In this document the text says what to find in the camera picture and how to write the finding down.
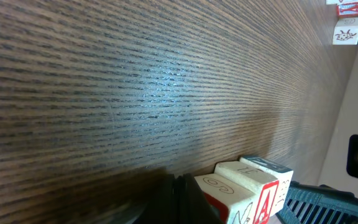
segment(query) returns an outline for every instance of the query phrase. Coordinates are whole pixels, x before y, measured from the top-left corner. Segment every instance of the white wall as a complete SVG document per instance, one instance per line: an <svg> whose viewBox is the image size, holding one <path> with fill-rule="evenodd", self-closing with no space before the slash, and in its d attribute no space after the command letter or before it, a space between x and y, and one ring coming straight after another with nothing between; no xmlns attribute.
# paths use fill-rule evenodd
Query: white wall
<svg viewBox="0 0 358 224"><path fill-rule="evenodd" d="M353 134L358 134L358 52L319 178L319 184L353 192L358 197L358 179L346 172L347 148Z"/></svg>

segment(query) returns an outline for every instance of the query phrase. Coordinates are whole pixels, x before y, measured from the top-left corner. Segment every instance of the red block face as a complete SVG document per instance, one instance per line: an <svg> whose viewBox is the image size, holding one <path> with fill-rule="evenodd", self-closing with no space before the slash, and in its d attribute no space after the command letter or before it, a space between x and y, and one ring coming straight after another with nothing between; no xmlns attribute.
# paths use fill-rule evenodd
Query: red block face
<svg viewBox="0 0 358 224"><path fill-rule="evenodd" d="M218 216L222 220L222 222L226 223L227 218L229 216L229 208L219 200L216 200L214 197L210 196L209 194L204 192L204 195L208 203L213 207L213 210L217 210L219 212Z"/></svg>
<svg viewBox="0 0 358 224"><path fill-rule="evenodd" d="M255 212L254 224L266 224L269 221L279 181L266 184L260 193Z"/></svg>
<svg viewBox="0 0 358 224"><path fill-rule="evenodd" d="M339 16L358 16L358 2L337 5L336 14Z"/></svg>

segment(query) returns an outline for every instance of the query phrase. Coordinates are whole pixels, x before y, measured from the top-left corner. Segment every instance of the block with illustration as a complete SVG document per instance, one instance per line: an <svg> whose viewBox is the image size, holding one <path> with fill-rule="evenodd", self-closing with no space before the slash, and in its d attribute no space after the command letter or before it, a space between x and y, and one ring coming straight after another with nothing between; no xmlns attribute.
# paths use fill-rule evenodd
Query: block with illustration
<svg viewBox="0 0 358 224"><path fill-rule="evenodd" d="M255 167L265 173L271 174L280 181L270 216L279 212L284 206L293 170L258 156L243 156L240 158L240 162Z"/></svg>
<svg viewBox="0 0 358 224"><path fill-rule="evenodd" d="M336 6L336 14L342 17L358 16L358 2L338 4Z"/></svg>
<svg viewBox="0 0 358 224"><path fill-rule="evenodd" d="M342 18L334 29L334 45L355 45L358 43L358 17Z"/></svg>
<svg viewBox="0 0 358 224"><path fill-rule="evenodd" d="M217 174L195 177L199 187L218 217L224 223L252 224L256 194Z"/></svg>
<svg viewBox="0 0 358 224"><path fill-rule="evenodd" d="M254 223L268 222L279 184L276 177L238 161L220 162L214 173L255 193L258 200Z"/></svg>
<svg viewBox="0 0 358 224"><path fill-rule="evenodd" d="M351 2L358 2L358 0L326 0L326 4L344 4Z"/></svg>

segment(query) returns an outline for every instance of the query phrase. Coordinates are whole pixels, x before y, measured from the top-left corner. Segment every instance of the alphabet block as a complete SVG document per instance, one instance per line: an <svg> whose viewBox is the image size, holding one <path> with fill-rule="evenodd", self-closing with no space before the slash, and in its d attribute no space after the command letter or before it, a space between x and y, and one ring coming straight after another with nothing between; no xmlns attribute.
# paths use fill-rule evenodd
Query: alphabet block
<svg viewBox="0 0 358 224"><path fill-rule="evenodd" d="M252 224L256 194L217 174L195 177L199 187L224 223Z"/></svg>
<svg viewBox="0 0 358 224"><path fill-rule="evenodd" d="M293 175L293 170L258 156L243 156L240 158L240 162L273 175L280 181L278 185L277 196L274 198L273 208L270 212L270 216L279 212L284 206L285 198L287 197L288 189L290 187L290 182Z"/></svg>
<svg viewBox="0 0 358 224"><path fill-rule="evenodd" d="M338 16L358 16L358 2L338 4L336 14Z"/></svg>
<svg viewBox="0 0 358 224"><path fill-rule="evenodd" d="M350 2L358 2L358 0L326 0L326 4L344 4Z"/></svg>
<svg viewBox="0 0 358 224"><path fill-rule="evenodd" d="M355 45L358 43L358 17L343 18L334 29L334 45Z"/></svg>
<svg viewBox="0 0 358 224"><path fill-rule="evenodd" d="M216 164L215 174L247 188L258 196L254 224L268 222L278 189L278 179L238 161Z"/></svg>

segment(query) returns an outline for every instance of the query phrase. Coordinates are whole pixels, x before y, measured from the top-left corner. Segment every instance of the wooden surface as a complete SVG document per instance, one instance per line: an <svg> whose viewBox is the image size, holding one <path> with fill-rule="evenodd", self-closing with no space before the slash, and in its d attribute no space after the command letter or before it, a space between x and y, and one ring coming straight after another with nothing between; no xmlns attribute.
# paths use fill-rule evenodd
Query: wooden surface
<svg viewBox="0 0 358 224"><path fill-rule="evenodd" d="M356 53L336 22L321 0L0 0L0 223L113 220L242 154L315 184Z"/></svg>

